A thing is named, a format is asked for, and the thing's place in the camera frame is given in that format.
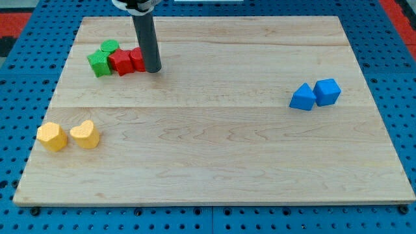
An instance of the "green block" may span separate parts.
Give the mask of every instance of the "green block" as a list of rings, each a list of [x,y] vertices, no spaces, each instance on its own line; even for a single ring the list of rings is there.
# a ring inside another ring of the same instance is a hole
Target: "green block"
[[[110,53],[102,52],[98,49],[95,53],[87,56],[88,62],[96,77],[111,75],[111,66],[108,60],[109,55]]]
[[[120,48],[120,46],[116,40],[106,40],[103,43],[101,43],[102,52],[109,52],[110,54],[112,54],[118,48]]]

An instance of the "blue cube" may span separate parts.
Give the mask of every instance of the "blue cube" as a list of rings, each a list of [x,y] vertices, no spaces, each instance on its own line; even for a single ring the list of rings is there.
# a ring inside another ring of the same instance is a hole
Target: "blue cube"
[[[313,93],[317,97],[317,105],[321,107],[335,104],[341,93],[341,89],[334,79],[325,79],[315,84]]]
[[[296,109],[310,111],[313,107],[313,104],[315,104],[316,99],[317,97],[315,97],[314,93],[312,92],[311,87],[309,87],[307,83],[304,83],[293,94],[291,104],[289,104],[289,106],[292,108],[296,108]]]

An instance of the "toy block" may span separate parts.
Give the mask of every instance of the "toy block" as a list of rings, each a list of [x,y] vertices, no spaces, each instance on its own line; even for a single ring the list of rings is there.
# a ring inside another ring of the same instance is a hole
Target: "toy block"
[[[88,62],[96,77],[111,75],[111,67],[108,62],[110,53],[97,50],[95,53],[87,56]]]
[[[66,146],[68,137],[59,124],[47,122],[38,128],[36,139],[49,151],[59,151]]]
[[[289,104],[290,107],[310,111],[317,97],[312,92],[311,87],[304,83],[294,94]]]
[[[146,69],[144,67],[144,62],[143,62],[142,50],[139,47],[134,48],[130,52],[130,59],[131,59],[131,62],[133,63],[133,66],[135,67],[136,71],[138,71],[138,72],[145,72],[146,71]]]
[[[95,148],[99,142],[99,133],[92,120],[85,120],[80,126],[73,127],[70,135],[84,149]]]
[[[325,79],[315,84],[313,93],[317,97],[317,105],[321,107],[335,104],[341,93],[341,89],[334,79]]]
[[[110,54],[114,53],[118,48],[120,48],[120,45],[116,40],[106,40],[103,43],[101,43],[101,51],[102,52],[108,52]]]
[[[109,60],[112,68],[118,72],[119,76],[135,72],[135,68],[130,60],[130,51],[117,49],[116,52],[109,56]]]

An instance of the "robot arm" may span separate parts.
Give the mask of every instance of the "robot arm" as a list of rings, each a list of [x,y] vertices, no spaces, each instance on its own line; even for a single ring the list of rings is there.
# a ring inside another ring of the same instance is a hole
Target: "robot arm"
[[[132,15],[146,71],[150,73],[158,72],[162,68],[162,64],[152,12],[155,5],[160,3],[161,0],[111,1],[114,6],[126,10]]]

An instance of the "wood grain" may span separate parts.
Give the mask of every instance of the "wood grain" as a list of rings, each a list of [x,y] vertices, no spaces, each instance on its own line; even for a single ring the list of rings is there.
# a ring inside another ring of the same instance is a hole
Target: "wood grain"
[[[101,140],[35,142],[22,206],[356,205],[415,195],[336,17],[156,18],[163,69],[96,79],[105,39],[136,46],[129,18],[85,18],[45,117],[87,119]],[[334,106],[290,109],[334,77]]]

